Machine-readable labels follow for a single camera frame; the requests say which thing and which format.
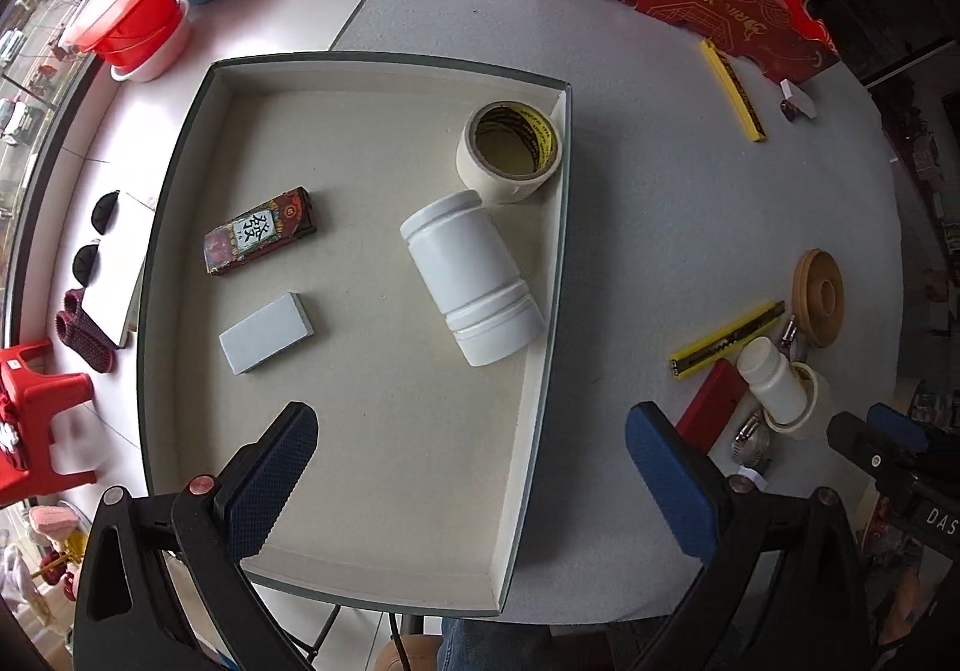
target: jeans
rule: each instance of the jeans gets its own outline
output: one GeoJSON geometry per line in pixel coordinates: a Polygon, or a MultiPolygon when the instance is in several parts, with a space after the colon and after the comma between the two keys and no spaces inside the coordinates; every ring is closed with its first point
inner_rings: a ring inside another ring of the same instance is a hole
{"type": "Polygon", "coordinates": [[[555,671],[562,667],[546,625],[443,620],[437,671],[555,671]]]}

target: red stool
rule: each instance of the red stool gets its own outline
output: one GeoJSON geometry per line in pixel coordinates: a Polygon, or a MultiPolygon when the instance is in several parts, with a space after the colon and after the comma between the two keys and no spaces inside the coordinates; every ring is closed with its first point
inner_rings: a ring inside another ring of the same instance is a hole
{"type": "Polygon", "coordinates": [[[86,374],[37,374],[27,367],[50,350],[50,339],[0,350],[0,383],[16,409],[20,442],[27,451],[28,470],[17,470],[0,458],[0,507],[29,497],[63,492],[93,484],[92,470],[57,473],[50,462],[50,420],[93,398],[86,374]]]}

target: white bottle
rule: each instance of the white bottle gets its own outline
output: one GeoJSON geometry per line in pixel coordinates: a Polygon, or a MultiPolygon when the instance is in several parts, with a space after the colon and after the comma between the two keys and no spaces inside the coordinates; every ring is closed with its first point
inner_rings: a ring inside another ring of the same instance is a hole
{"type": "Polygon", "coordinates": [[[469,364],[502,360],[544,332],[530,288],[475,191],[421,208],[400,235],[469,364]]]}
{"type": "Polygon", "coordinates": [[[803,415],[808,398],[800,377],[769,338],[760,336],[743,347],[736,369],[779,425],[790,425],[803,415]]]}

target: wooden disc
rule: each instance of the wooden disc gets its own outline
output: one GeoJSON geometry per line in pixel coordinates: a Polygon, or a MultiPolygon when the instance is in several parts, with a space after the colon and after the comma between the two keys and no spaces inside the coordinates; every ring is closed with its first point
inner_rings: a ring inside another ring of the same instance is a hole
{"type": "Polygon", "coordinates": [[[793,273],[793,313],[812,347],[828,347],[843,326],[843,276],[827,251],[808,251],[793,273]]]}

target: black semicircular object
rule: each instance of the black semicircular object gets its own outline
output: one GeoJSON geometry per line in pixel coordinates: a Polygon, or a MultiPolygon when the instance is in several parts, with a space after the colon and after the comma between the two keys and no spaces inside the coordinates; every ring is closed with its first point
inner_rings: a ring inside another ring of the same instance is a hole
{"type": "Polygon", "coordinates": [[[100,235],[104,235],[107,232],[107,225],[109,225],[110,217],[113,215],[113,208],[117,205],[119,195],[119,189],[114,192],[107,192],[106,195],[97,201],[96,206],[93,206],[93,213],[90,214],[90,224],[93,225],[94,230],[99,232],[100,235]]]}
{"type": "Polygon", "coordinates": [[[73,278],[75,278],[82,287],[90,283],[90,275],[93,274],[93,266],[96,264],[97,251],[99,250],[99,244],[87,244],[86,246],[81,246],[77,254],[73,256],[73,278]]]}

